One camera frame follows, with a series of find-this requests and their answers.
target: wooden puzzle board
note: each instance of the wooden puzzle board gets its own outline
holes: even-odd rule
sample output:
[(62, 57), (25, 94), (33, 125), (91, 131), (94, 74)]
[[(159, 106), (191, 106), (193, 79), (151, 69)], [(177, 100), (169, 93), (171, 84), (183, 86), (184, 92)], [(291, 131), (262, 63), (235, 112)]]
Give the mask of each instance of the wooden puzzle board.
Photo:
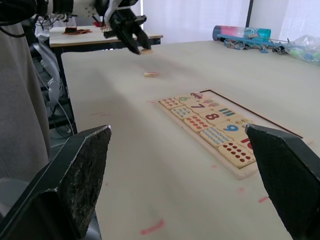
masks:
[(247, 123), (279, 129), (310, 143), (300, 133), (287, 129), (212, 89), (177, 94), (159, 99), (156, 103), (239, 180), (258, 171), (250, 140), (245, 134)]

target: table surface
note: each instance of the table surface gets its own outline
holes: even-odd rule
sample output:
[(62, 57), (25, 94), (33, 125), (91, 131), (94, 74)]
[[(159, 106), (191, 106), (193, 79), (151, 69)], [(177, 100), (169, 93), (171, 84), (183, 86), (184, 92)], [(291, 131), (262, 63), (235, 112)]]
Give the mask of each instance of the table surface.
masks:
[[(80, 35), (65, 35), (65, 27), (54, 27), (50, 30), (50, 47), (67, 47), (89, 44), (103, 44), (120, 42), (117, 37), (106, 39), (101, 29), (96, 26), (79, 26), (78, 29), (89, 29), (92, 32)], [(146, 32), (150, 39), (160, 39), (164, 36)]]
[(320, 68), (213, 41), (152, 49), (62, 55), (78, 131), (111, 125), (96, 205), (102, 238), (291, 240), (272, 202), (259, 203), (259, 173), (237, 180), (150, 101), (213, 88), (313, 139), (320, 154)]

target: gray fabric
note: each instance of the gray fabric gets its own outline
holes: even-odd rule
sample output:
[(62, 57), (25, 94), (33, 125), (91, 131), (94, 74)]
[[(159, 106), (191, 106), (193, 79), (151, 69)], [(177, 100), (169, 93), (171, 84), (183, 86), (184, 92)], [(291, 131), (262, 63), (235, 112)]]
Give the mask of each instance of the gray fabric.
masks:
[[(3, 27), (21, 34), (20, 24)], [(30, 182), (48, 162), (48, 117), (25, 37), (0, 31), (0, 179)]]

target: blue number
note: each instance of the blue number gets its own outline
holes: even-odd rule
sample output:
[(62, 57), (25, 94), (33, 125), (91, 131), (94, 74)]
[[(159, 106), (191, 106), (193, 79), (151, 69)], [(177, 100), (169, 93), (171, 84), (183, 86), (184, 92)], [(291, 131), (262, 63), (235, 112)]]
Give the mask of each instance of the blue number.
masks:
[(224, 128), (224, 131), (230, 131), (230, 132), (236, 132), (239, 130), (239, 128), (235, 125), (228, 125), (227, 128)]

